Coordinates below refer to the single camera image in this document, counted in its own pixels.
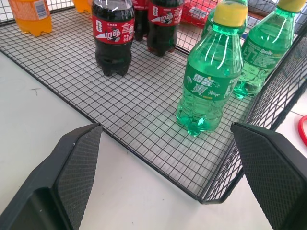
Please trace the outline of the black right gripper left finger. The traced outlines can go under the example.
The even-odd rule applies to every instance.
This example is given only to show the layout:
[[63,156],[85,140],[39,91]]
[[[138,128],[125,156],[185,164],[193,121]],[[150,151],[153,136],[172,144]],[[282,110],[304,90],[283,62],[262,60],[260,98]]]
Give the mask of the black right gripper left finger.
[[0,215],[0,230],[78,230],[91,194],[103,128],[61,137]]

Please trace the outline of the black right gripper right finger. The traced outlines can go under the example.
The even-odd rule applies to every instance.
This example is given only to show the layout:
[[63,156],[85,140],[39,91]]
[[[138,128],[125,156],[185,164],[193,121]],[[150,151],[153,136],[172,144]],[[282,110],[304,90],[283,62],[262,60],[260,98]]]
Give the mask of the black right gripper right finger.
[[307,230],[307,158],[282,134],[233,123],[248,184],[273,230]]

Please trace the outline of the green Sprite bottle yellow cap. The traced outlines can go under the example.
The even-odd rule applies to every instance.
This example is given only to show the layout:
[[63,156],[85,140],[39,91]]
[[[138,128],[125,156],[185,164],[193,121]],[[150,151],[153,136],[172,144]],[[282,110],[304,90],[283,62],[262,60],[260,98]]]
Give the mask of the green Sprite bottle yellow cap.
[[243,70],[234,88],[237,98],[253,97],[261,91],[293,43],[295,16],[305,1],[279,0],[276,8],[249,31],[242,45]]
[[[237,2],[237,3],[240,3],[242,5],[248,6],[247,0],[222,0],[222,2]],[[208,34],[208,32],[211,31],[211,29],[213,27],[213,16],[214,16],[214,13],[215,13],[215,9],[216,9],[216,7],[214,7],[208,15],[207,21],[205,23],[204,29],[203,29],[202,34],[201,34],[201,38],[206,36]],[[241,37],[243,35],[245,28],[247,26],[247,21],[248,21],[248,18],[245,19],[243,25],[239,28],[239,30],[238,30],[239,37]]]
[[244,65],[238,31],[247,14],[238,0],[218,3],[211,30],[189,53],[176,118],[191,136],[213,132],[221,121]]

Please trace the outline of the dark cola bottle red label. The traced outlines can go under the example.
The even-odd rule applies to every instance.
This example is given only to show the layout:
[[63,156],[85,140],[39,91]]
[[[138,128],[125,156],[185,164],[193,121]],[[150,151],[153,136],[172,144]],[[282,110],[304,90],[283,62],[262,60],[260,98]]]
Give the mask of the dark cola bottle red label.
[[161,57],[173,52],[185,0],[149,0],[148,50]]
[[93,0],[95,59],[104,75],[127,74],[132,59],[134,20],[132,0]]
[[134,38],[136,41],[141,41],[149,33],[148,2],[149,0],[132,0],[135,12]]

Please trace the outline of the orange soda bottle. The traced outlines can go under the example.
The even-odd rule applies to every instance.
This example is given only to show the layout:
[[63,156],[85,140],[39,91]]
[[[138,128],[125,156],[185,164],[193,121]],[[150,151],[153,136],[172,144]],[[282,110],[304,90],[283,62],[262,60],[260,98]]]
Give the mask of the orange soda bottle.
[[92,2],[93,0],[71,0],[75,6],[75,9],[79,13],[87,12],[92,13]]
[[52,21],[47,0],[8,0],[8,3],[22,32],[35,37],[51,33]]

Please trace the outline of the grey cloth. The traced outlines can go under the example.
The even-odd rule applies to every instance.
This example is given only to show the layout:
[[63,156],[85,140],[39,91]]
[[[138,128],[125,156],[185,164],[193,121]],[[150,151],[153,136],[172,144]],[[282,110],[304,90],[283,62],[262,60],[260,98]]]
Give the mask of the grey cloth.
[[276,6],[273,0],[248,0],[248,10],[260,16],[267,16]]

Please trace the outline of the red snack package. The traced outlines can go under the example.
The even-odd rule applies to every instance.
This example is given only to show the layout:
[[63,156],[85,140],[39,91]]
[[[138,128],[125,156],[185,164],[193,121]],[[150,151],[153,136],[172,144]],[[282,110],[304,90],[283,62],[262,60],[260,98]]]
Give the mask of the red snack package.
[[181,23],[187,23],[203,28],[211,10],[221,0],[185,0]]

